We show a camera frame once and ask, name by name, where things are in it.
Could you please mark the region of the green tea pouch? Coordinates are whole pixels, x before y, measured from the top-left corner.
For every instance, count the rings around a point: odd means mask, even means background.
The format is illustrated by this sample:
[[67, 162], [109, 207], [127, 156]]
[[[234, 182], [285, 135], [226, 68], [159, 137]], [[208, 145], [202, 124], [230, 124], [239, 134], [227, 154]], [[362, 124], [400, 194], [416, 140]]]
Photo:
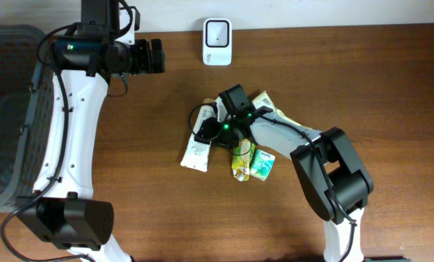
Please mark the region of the green tea pouch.
[[248, 139], [243, 139], [238, 146], [232, 149], [232, 173], [235, 179], [240, 182], [247, 181], [250, 176], [250, 164], [256, 145]]

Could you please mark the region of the pale yellow snack bag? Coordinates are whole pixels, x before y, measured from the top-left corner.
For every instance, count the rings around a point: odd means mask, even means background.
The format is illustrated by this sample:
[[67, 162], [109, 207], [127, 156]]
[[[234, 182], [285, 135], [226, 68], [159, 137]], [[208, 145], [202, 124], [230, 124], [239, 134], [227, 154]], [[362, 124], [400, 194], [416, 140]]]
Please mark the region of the pale yellow snack bag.
[[266, 106], [267, 108], [272, 109], [272, 113], [270, 113], [272, 119], [276, 119], [281, 122], [287, 122], [289, 124], [293, 124], [295, 127], [299, 128], [305, 132], [320, 132], [320, 130], [315, 130], [310, 127], [306, 127], [294, 120], [288, 118], [279, 108], [277, 108], [272, 102], [271, 98], [268, 96], [266, 91], [261, 92], [255, 98], [251, 100], [256, 109]]

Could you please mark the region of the white tube gold cap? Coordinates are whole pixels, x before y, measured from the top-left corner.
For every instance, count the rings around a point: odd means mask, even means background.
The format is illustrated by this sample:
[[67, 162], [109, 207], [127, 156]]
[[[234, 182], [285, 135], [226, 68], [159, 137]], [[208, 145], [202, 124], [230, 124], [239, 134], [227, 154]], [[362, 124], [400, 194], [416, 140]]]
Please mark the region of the white tube gold cap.
[[[192, 112], [192, 116], [197, 113], [197, 118], [192, 129], [194, 133], [198, 133], [202, 123], [206, 119], [216, 117], [212, 103], [215, 103], [214, 99], [206, 98], [203, 100], [203, 106], [198, 106], [197, 109]], [[194, 135], [191, 134], [183, 159], [181, 160], [181, 166], [199, 170], [201, 172], [207, 172], [209, 153], [210, 142], [196, 141]]]

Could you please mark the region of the teal tissue pack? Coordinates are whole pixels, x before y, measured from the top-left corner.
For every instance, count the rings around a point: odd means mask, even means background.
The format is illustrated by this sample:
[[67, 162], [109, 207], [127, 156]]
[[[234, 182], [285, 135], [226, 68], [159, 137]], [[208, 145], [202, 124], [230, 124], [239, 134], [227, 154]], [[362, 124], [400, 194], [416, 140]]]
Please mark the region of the teal tissue pack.
[[250, 165], [250, 175], [265, 181], [269, 177], [274, 162], [274, 155], [257, 149]]

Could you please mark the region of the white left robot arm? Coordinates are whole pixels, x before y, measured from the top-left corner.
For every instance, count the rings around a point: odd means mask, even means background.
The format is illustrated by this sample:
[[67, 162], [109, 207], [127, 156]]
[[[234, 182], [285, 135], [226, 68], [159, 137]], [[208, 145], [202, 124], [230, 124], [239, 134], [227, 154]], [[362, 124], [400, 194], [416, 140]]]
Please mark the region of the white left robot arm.
[[92, 156], [112, 78], [160, 74], [159, 39], [137, 39], [139, 11], [125, 1], [83, 1], [81, 20], [47, 36], [53, 110], [42, 168], [18, 219], [67, 259], [130, 261], [113, 235], [114, 208], [93, 199]]

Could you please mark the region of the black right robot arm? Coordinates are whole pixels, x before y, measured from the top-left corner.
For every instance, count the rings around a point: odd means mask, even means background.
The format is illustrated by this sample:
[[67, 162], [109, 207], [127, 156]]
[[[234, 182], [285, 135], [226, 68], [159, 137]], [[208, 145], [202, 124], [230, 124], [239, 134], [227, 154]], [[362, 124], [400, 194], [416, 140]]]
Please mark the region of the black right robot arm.
[[325, 261], [364, 261], [360, 222], [374, 183], [343, 130], [294, 124], [274, 109], [231, 110], [207, 104], [206, 117], [189, 128], [194, 139], [231, 148], [239, 138], [291, 159], [308, 204], [323, 220]]

